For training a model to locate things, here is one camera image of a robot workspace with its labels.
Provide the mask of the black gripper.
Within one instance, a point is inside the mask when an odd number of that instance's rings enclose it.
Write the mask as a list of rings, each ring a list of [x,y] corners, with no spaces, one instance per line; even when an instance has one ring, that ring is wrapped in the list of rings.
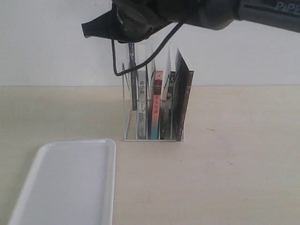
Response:
[[[193,20],[198,0],[113,0],[110,11],[83,23],[85,38],[137,43],[169,24]]]

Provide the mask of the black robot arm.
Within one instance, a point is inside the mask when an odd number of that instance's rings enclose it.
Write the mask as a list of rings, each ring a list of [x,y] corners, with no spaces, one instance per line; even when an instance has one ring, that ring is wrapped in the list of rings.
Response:
[[[114,0],[105,14],[82,24],[85,38],[137,43],[171,23],[222,30],[247,21],[300,31],[298,0]]]

